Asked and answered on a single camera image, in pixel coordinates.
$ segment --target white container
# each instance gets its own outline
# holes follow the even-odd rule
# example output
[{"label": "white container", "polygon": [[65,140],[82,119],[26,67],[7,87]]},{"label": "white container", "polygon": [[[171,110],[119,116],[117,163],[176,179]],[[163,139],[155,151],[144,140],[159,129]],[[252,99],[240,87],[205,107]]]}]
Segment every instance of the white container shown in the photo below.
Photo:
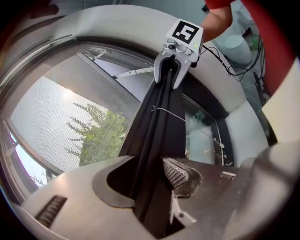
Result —
[{"label": "white container", "polygon": [[225,55],[232,61],[247,65],[251,62],[250,48],[242,36],[231,35],[224,41]]}]

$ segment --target red sleeve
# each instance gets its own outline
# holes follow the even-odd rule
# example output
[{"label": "red sleeve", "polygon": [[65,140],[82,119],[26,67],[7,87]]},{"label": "red sleeve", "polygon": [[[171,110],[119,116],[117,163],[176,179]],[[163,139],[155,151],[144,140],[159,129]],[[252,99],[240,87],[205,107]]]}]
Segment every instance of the red sleeve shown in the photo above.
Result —
[{"label": "red sleeve", "polygon": [[209,9],[217,9],[217,8],[230,6],[230,4],[233,1],[234,0],[205,0],[206,5]]}]

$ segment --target red shirt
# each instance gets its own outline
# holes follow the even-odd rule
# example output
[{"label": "red shirt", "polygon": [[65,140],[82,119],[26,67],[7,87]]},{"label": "red shirt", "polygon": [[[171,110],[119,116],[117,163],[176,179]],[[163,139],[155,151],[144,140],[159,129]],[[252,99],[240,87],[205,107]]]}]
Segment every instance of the red shirt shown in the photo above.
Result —
[{"label": "red shirt", "polygon": [[[233,0],[205,0],[209,9],[229,6]],[[295,54],[271,16],[254,0],[241,0],[255,21],[266,51],[265,84],[273,94],[290,70]]]}]

